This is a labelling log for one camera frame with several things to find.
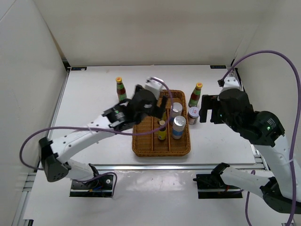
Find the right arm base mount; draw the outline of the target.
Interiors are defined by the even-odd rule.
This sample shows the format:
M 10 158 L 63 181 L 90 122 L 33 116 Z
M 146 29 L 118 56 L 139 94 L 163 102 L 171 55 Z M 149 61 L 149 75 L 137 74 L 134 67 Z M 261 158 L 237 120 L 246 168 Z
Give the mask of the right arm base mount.
M 221 174 L 230 167 L 227 163 L 218 164 L 209 174 L 197 174 L 193 181 L 197 184 L 199 199 L 242 198 L 243 189 L 225 184 Z

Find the small yellow bottle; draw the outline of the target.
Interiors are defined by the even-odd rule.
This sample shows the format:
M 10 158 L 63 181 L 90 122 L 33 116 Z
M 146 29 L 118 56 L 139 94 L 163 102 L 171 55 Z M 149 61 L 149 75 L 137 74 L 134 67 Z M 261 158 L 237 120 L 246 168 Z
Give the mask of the small yellow bottle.
M 163 128 L 161 128 L 159 131 L 158 131 L 158 139 L 160 141 L 164 141 L 166 139 L 166 127 L 165 127 L 165 121 L 164 120 L 160 120 L 159 121 L 159 125 Z
M 162 121 L 166 121 L 166 111 L 163 112 L 163 115 L 161 117 L 161 120 Z

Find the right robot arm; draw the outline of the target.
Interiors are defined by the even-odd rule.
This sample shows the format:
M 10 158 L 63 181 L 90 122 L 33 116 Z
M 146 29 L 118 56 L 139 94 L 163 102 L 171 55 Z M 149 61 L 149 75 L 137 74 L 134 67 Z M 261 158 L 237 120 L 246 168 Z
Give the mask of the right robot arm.
M 222 162 L 211 171 L 209 182 L 216 188 L 239 187 L 262 198 L 273 210 L 290 213 L 293 201 L 290 145 L 278 117 L 268 111 L 254 111 L 247 93 L 238 89 L 203 95 L 200 122 L 206 122 L 208 110 L 212 110 L 212 123 L 226 124 L 254 145 L 273 173 L 272 177 L 251 175 Z

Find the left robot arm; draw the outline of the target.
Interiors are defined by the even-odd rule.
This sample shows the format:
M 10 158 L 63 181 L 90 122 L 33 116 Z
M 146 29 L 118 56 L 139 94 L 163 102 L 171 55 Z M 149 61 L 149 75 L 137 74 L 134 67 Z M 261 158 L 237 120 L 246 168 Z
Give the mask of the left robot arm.
M 69 178 L 82 182 L 87 188 L 96 187 L 99 177 L 95 166 L 74 161 L 72 157 L 103 139 L 126 134 L 126 130 L 140 124 L 147 116 L 161 118 L 167 103 L 167 97 L 163 97 L 160 106 L 157 105 L 162 89 L 160 82 L 147 80 L 144 86 L 136 85 L 131 99 L 105 110 L 85 127 L 73 128 L 71 133 L 54 140 L 40 139 L 39 155 L 47 181 Z

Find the silver-lid bead jar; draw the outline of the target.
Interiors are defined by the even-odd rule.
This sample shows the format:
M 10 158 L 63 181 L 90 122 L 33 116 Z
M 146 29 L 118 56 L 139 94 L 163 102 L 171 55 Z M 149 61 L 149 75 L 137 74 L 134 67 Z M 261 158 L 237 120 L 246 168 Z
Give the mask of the silver-lid bead jar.
M 171 125 L 173 125 L 174 122 L 174 118 L 176 116 L 181 116 L 182 115 L 182 110 L 183 110 L 183 106 L 181 103 L 179 102 L 174 102 L 173 106 L 171 107 L 170 113 L 169 113 L 169 122 Z
M 183 116 L 174 117 L 172 126 L 172 137 L 174 139 L 180 139 L 183 135 L 186 126 L 186 119 Z

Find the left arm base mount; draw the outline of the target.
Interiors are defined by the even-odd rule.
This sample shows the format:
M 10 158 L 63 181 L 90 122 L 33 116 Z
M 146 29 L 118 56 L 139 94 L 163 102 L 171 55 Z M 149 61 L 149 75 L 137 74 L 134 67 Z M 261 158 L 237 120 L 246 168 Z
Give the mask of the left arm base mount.
M 93 170 L 94 177 L 88 181 L 73 180 L 69 196 L 112 198 L 117 184 L 117 174 L 113 171 L 100 174 L 94 165 L 89 165 Z

